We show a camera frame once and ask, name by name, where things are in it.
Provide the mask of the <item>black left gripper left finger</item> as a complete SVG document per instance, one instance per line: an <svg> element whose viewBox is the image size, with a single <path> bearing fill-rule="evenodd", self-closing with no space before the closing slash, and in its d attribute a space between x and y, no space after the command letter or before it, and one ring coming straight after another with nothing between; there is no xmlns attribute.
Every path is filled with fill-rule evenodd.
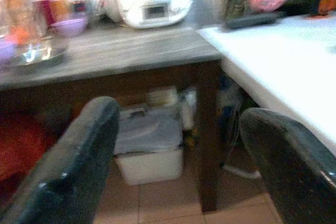
<svg viewBox="0 0 336 224"><path fill-rule="evenodd" d="M89 101L1 210L1 223L93 223L119 130L112 97Z"/></svg>

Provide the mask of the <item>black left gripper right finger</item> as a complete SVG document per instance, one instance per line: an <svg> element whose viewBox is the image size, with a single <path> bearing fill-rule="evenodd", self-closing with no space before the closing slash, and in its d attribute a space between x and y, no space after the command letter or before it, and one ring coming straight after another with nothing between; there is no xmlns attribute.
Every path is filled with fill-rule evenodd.
<svg viewBox="0 0 336 224"><path fill-rule="evenodd" d="M303 124L250 108L239 128L283 223L335 223L335 156Z"/></svg>

